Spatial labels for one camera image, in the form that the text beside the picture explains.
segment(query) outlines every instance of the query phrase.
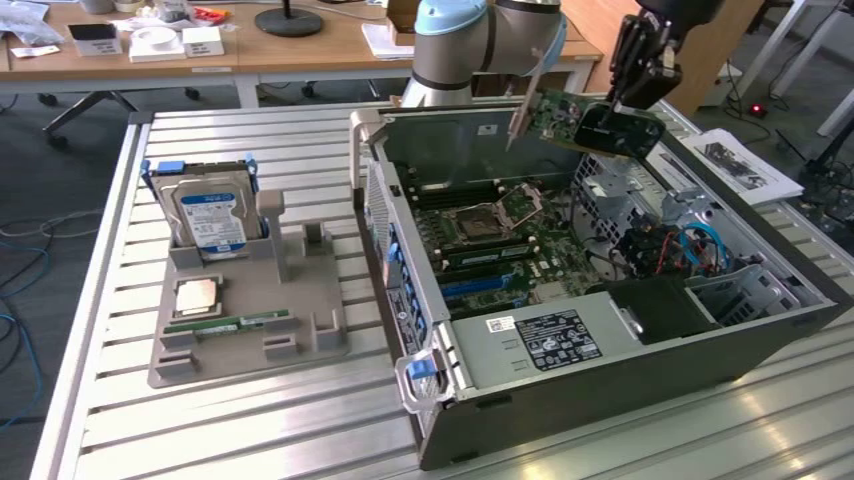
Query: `cardboard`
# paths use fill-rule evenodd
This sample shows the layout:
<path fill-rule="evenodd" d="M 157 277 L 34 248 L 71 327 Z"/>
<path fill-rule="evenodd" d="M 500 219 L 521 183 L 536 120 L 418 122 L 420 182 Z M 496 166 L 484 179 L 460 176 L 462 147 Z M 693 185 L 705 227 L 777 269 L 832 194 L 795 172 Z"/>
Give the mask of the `cardboard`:
<path fill-rule="evenodd" d="M 390 33 L 390 41 L 397 46 L 414 45 L 414 17 L 418 0 L 388 0 L 385 24 Z"/>

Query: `motherboard chip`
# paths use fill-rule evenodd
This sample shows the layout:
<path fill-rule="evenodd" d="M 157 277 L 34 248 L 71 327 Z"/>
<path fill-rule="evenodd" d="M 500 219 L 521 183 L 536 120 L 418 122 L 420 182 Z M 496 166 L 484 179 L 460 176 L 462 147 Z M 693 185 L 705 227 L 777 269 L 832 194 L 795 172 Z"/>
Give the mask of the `motherboard chip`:
<path fill-rule="evenodd" d="M 504 228 L 494 218 L 489 207 L 478 207 L 456 213 L 460 232 L 469 241 L 489 240 L 501 237 Z"/>

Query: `white sticker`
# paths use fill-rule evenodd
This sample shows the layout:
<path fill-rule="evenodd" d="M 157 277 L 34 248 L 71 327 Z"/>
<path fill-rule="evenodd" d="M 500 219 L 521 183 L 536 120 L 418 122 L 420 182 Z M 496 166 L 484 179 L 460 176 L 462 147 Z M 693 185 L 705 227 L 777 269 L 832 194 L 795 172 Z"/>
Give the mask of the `white sticker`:
<path fill-rule="evenodd" d="M 198 336 L 217 335 L 224 332 L 234 332 L 236 330 L 237 330 L 237 326 L 230 324 L 230 325 L 222 325 L 221 327 L 202 328 L 201 330 L 196 330 L 194 334 Z"/>
<path fill-rule="evenodd" d="M 477 127 L 477 135 L 494 135 L 497 133 L 497 125 L 480 125 Z"/>
<path fill-rule="evenodd" d="M 181 197 L 181 207 L 196 247 L 206 253 L 232 252 L 245 245 L 242 223 L 230 214 L 236 206 L 237 199 L 233 193 Z"/>
<path fill-rule="evenodd" d="M 192 73 L 226 73 L 230 67 L 193 67 Z"/>
<path fill-rule="evenodd" d="M 460 262 L 460 265 L 468 265 L 469 263 L 489 262 L 492 260 L 497 260 L 497 255 L 484 255 L 481 257 L 465 258 Z"/>
<path fill-rule="evenodd" d="M 257 325 L 258 323 L 266 323 L 268 320 L 272 320 L 272 317 L 254 317 L 254 318 L 242 317 L 240 319 L 240 325 L 246 327 L 249 325 Z"/>
<path fill-rule="evenodd" d="M 520 247 L 505 248 L 501 250 L 501 257 L 514 257 L 522 253 L 528 253 L 528 249 L 530 247 L 528 245 L 521 245 Z"/>
<path fill-rule="evenodd" d="M 58 52 L 58 47 L 47 45 L 46 47 L 34 48 L 9 48 L 9 51 L 17 58 L 39 57 L 41 55 Z"/>
<path fill-rule="evenodd" d="M 485 321 L 485 328 L 489 329 L 489 333 L 502 332 L 504 330 L 512 330 L 516 327 L 516 321 L 512 317 L 489 318 Z"/>

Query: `aluminum table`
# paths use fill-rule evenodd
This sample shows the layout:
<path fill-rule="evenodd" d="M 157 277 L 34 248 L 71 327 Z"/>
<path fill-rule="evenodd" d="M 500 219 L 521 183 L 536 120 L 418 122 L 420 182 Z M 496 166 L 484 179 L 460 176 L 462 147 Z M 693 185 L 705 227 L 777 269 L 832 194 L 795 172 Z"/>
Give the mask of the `aluminum table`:
<path fill-rule="evenodd" d="M 348 192 L 348 114 L 373 104 L 161 113 L 130 125 L 33 467 L 61 478 L 812 479 L 854 472 L 854 318 L 736 382 L 421 472 Z M 664 105 L 671 130 L 693 127 Z M 281 222 L 333 232 L 350 353 L 162 389 L 145 383 L 169 230 L 142 158 L 250 151 Z M 848 292 L 852 259 L 784 204 L 760 213 Z"/>

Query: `black label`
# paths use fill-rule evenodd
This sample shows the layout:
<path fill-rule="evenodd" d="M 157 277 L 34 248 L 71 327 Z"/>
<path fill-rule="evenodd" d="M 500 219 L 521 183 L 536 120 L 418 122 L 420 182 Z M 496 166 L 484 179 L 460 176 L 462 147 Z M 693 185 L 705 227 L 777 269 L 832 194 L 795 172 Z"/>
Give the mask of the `black label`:
<path fill-rule="evenodd" d="M 574 310 L 520 320 L 516 322 L 516 330 L 533 366 L 541 371 L 601 356 Z"/>

